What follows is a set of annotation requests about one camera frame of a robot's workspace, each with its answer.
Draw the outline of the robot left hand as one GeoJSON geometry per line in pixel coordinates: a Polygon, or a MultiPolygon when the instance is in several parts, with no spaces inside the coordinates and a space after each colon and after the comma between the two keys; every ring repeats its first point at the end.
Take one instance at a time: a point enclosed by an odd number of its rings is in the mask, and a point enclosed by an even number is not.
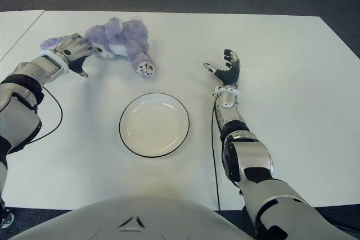
{"type": "Polygon", "coordinates": [[[68,66],[69,70],[87,78],[88,74],[83,70],[83,64],[87,57],[93,53],[93,48],[87,38],[75,33],[62,40],[54,49],[68,66]]]}

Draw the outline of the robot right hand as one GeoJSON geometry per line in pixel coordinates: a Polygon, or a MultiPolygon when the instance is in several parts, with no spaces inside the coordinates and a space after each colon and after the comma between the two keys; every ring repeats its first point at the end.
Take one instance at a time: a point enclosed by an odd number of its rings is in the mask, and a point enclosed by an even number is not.
{"type": "Polygon", "coordinates": [[[223,58],[226,61],[227,70],[218,69],[209,63],[204,63],[203,67],[220,80],[224,86],[238,87],[241,67],[238,55],[231,49],[225,49],[223,58]]]}

